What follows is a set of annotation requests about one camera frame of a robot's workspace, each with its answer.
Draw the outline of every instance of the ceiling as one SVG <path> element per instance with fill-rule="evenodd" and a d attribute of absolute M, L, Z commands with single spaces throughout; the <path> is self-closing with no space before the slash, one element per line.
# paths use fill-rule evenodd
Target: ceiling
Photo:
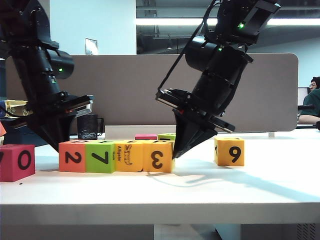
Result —
<path fill-rule="evenodd" d="M 211 0 L 136 0 L 137 18 L 202 18 Z M 278 0 L 275 18 L 320 18 L 320 0 Z M 210 16 L 216 17 L 218 7 Z M 137 26 L 137 54 L 180 53 L 195 26 Z M 320 37 L 320 26 L 268 26 L 259 36 L 258 46 Z"/>

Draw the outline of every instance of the yellow object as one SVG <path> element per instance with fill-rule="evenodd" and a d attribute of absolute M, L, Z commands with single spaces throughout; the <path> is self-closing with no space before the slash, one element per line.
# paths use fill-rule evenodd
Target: yellow object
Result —
<path fill-rule="evenodd" d="M 4 104 L 5 104 L 5 109 L 13 115 L 27 116 L 33 113 L 31 110 L 30 111 L 27 110 L 27 107 L 26 107 L 27 101 L 24 101 L 24 100 L 5 100 Z M 8 113 L 5 114 L 5 117 L 14 118 Z"/>
<path fill-rule="evenodd" d="M 118 172 L 140 172 L 143 169 L 144 140 L 116 141 L 115 170 Z"/>
<path fill-rule="evenodd" d="M 143 171 L 171 173 L 175 161 L 172 159 L 175 141 L 156 140 L 144 143 Z"/>
<path fill-rule="evenodd" d="M 218 166 L 244 166 L 245 140 L 240 137 L 214 138 L 214 161 Z"/>

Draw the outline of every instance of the ceiling light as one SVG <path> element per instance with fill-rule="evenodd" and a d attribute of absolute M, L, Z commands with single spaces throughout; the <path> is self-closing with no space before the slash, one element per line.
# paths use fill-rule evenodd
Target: ceiling light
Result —
<path fill-rule="evenodd" d="M 197 26 L 202 18 L 136 18 L 138 26 Z M 209 18 L 208 25 L 216 25 L 216 18 Z M 268 21 L 269 26 L 320 26 L 320 18 L 272 18 Z"/>

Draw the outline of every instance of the green indicator light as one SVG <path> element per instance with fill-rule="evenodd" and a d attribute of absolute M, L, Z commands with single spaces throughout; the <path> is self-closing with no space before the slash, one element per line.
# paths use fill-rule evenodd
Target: green indicator light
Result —
<path fill-rule="evenodd" d="M 245 27 L 245 24 L 243 22 L 240 22 L 240 24 L 238 25 L 238 28 L 243 29 Z"/>

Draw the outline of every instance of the wall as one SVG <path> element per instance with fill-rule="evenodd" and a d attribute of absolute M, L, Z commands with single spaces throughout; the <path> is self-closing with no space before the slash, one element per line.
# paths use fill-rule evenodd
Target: wall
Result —
<path fill-rule="evenodd" d="M 85 38 L 101 55 L 135 55 L 135 0 L 51 0 L 51 39 L 71 55 L 85 54 Z"/>
<path fill-rule="evenodd" d="M 299 60 L 298 86 L 307 87 L 311 79 L 320 76 L 320 37 L 272 46 L 257 47 L 251 53 L 293 53 Z"/>

